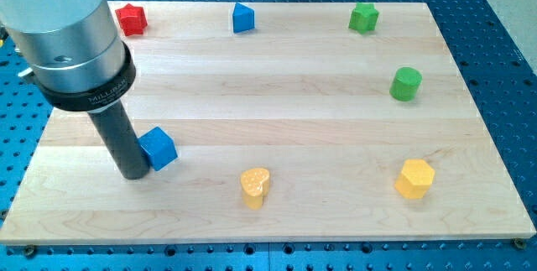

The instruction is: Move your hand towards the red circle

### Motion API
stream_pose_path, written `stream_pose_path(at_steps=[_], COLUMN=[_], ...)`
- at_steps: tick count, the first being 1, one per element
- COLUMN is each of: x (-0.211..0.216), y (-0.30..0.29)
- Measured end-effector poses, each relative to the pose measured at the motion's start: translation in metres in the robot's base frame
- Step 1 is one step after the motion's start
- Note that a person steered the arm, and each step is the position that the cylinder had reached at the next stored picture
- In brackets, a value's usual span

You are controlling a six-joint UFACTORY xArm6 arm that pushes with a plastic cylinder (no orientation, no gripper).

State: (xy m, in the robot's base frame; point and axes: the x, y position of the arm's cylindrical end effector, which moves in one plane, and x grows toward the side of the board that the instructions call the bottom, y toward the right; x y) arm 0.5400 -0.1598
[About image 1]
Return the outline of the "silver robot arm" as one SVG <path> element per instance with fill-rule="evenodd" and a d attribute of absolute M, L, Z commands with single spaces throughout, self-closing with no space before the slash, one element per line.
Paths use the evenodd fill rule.
<path fill-rule="evenodd" d="M 20 77 L 59 109 L 104 109 L 133 84 L 107 0 L 1 0 L 1 22 L 29 65 Z"/>

